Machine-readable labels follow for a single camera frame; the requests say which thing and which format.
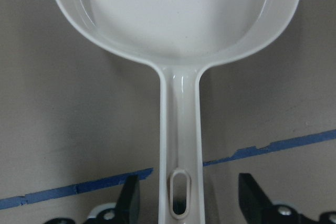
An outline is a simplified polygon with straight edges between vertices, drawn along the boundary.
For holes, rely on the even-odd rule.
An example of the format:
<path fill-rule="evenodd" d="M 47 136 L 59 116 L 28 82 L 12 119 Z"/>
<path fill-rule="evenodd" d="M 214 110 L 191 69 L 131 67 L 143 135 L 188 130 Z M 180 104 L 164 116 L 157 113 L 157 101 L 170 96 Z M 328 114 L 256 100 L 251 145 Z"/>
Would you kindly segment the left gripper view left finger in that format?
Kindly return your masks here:
<path fill-rule="evenodd" d="M 129 176 L 116 205 L 116 223 L 138 223 L 140 212 L 140 182 L 138 175 Z"/>

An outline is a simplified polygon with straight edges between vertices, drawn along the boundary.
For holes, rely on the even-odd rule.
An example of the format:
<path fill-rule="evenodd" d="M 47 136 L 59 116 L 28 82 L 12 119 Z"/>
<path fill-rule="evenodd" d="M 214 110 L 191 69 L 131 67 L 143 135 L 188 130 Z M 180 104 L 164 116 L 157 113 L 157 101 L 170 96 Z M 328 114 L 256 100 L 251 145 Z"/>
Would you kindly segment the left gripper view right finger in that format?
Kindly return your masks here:
<path fill-rule="evenodd" d="M 247 223 L 276 223 L 273 203 L 250 173 L 238 176 L 238 202 Z"/>

